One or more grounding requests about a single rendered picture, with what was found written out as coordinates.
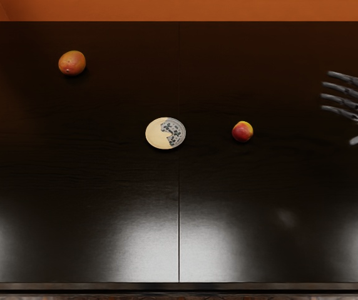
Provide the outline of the cream plate with printed pattern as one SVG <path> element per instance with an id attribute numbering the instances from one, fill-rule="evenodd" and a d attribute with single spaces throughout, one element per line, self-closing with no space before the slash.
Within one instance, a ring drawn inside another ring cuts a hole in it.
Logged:
<path id="1" fill-rule="evenodd" d="M 148 143 L 157 149 L 173 149 L 185 140 L 186 129 L 175 118 L 160 117 L 149 123 L 145 137 Z"/>

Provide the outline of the red yellow peach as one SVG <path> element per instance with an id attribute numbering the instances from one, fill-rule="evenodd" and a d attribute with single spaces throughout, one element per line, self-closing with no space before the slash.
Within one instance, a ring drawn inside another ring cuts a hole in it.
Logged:
<path id="1" fill-rule="evenodd" d="M 240 121 L 233 127 L 232 137 L 240 143 L 247 142 L 253 137 L 253 127 L 246 121 Z"/>

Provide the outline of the orange mango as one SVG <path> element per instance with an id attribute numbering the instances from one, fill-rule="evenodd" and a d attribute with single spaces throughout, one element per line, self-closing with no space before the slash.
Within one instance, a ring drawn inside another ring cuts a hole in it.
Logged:
<path id="1" fill-rule="evenodd" d="M 80 51 L 68 51 L 58 61 L 59 70 L 67 76 L 81 74 L 86 67 L 86 58 Z"/>

